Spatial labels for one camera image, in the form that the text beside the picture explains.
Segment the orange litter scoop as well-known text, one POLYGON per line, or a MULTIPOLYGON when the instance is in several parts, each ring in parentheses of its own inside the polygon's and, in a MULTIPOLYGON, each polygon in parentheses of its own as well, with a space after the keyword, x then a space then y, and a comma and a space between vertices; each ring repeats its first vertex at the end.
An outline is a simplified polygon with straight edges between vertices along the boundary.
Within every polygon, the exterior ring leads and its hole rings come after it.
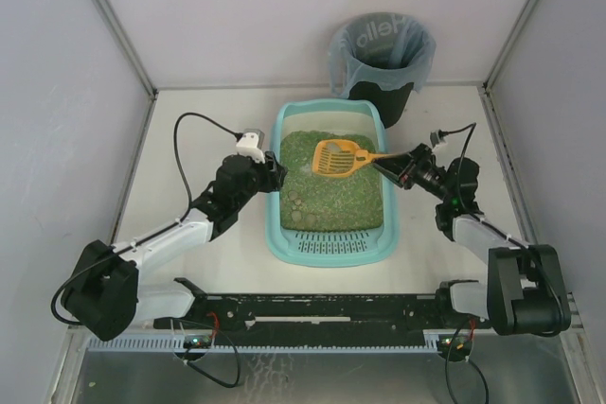
POLYGON ((316 145, 313 153, 312 173, 328 178, 346 178, 364 167, 370 167, 374 159, 392 154, 397 153, 373 153, 347 139, 322 140, 316 145), (341 151, 328 151, 329 141, 336 142, 341 151))

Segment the teal cat litter box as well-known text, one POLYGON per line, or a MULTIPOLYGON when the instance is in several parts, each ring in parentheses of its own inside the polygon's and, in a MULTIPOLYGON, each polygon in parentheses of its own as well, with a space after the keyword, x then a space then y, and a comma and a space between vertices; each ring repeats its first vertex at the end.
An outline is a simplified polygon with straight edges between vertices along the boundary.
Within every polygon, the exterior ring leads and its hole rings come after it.
POLYGON ((381 261, 399 240, 395 188, 372 167, 346 178, 313 173, 313 152, 325 139, 352 140, 371 152, 388 149, 383 122, 367 101, 317 99, 283 106, 270 149, 287 176, 267 199, 267 244, 280 260, 307 267, 381 261))

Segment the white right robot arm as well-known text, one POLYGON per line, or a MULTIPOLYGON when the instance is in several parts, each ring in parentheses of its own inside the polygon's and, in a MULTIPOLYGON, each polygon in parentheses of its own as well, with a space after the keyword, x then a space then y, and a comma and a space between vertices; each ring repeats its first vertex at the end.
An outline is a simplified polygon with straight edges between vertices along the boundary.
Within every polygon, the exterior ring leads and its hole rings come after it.
MULTIPOLYGON (((307 267, 342 268, 375 263, 390 254, 391 243, 363 240, 359 231, 283 235, 275 214, 277 193, 288 170, 270 151, 265 163, 273 188, 268 197, 267 243, 279 259, 307 267)), ((452 310, 489 320, 502 336, 553 337, 570 327, 571 310, 557 252, 549 245, 526 245, 487 221, 474 200, 479 175, 475 161, 460 155, 444 168, 437 166, 425 144, 401 154, 373 154, 340 139, 319 142, 312 157, 313 173, 327 178, 348 178, 366 166, 399 188, 418 186, 437 197, 437 229, 486 264, 485 284, 447 283, 452 310)))

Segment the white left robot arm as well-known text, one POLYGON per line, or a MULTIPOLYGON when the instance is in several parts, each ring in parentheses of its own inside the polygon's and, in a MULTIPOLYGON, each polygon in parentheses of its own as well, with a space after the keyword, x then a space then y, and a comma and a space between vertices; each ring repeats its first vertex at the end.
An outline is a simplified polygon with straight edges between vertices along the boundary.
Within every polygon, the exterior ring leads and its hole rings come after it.
POLYGON ((186 213, 141 239, 107 245, 87 244, 70 278, 51 300, 51 312, 62 306, 71 316, 67 325, 84 326, 103 341, 110 341, 131 325, 141 311, 142 280, 187 250, 224 234, 238 220, 242 208, 258 193, 277 192, 287 168, 267 151, 256 162, 233 154, 223 159, 215 179, 186 213))

